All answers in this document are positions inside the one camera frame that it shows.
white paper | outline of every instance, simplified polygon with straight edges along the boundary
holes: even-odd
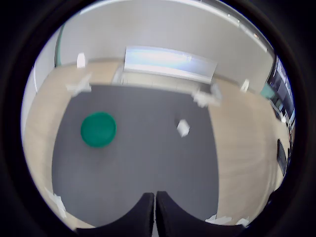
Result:
[[[66,218],[66,208],[61,200],[61,197],[51,193],[47,188],[45,188],[49,198],[57,205],[60,216],[64,219]]]
[[[206,219],[205,221],[209,223],[210,221],[215,220],[215,219],[216,219],[216,216],[217,216],[217,214],[212,215],[210,218]]]
[[[243,225],[247,226],[249,224],[249,217],[247,219],[241,218],[239,221],[237,221],[236,225]]]
[[[193,101],[196,102],[197,105],[201,108],[204,108],[208,106],[209,104],[216,105],[216,106],[220,105],[220,101],[217,98],[215,98],[215,96],[202,92],[202,91],[192,93],[192,97],[193,97]]]
[[[212,220],[206,219],[205,221],[208,223],[211,223],[211,224],[223,225],[223,224],[226,224],[227,222],[230,222],[231,220],[232,220],[231,217],[223,216],[223,217],[218,218],[218,219],[212,219]]]
[[[67,90],[73,93],[72,97],[77,96],[81,92],[91,92],[91,85],[89,83],[91,76],[92,73],[86,75],[77,85],[66,85]]]

gray mat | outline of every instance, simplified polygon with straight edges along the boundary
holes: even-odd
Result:
[[[105,111],[117,122],[113,142],[91,148],[82,121]],[[181,138],[177,121],[190,125]],[[207,108],[188,94],[151,88],[92,86],[71,99],[52,161],[54,192],[77,218],[102,226],[127,213],[145,192],[167,191],[188,213],[205,220],[217,212],[218,165]]]

green disc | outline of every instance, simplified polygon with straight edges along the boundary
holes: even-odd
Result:
[[[103,147],[110,144],[117,132],[114,118],[105,112],[90,114],[81,125],[81,137],[92,147]]]

